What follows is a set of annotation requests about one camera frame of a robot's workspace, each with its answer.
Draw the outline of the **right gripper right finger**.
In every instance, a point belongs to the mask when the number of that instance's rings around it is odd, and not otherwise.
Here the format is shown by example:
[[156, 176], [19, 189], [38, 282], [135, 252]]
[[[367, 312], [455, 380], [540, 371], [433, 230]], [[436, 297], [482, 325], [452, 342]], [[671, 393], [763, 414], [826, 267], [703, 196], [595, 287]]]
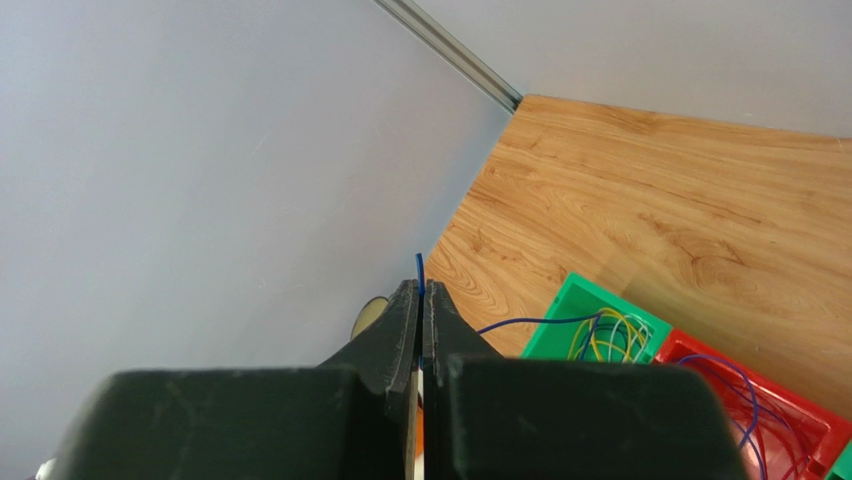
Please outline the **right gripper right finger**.
[[666, 364], [498, 353], [446, 286], [421, 290], [429, 479], [743, 479], [716, 395]]

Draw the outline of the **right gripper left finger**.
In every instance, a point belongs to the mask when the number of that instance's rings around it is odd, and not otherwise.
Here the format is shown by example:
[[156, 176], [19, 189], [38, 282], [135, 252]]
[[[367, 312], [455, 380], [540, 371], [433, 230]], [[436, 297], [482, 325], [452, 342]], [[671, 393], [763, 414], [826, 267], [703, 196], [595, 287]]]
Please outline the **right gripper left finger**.
[[54, 479], [409, 479], [421, 289], [315, 367], [107, 377], [62, 440]]

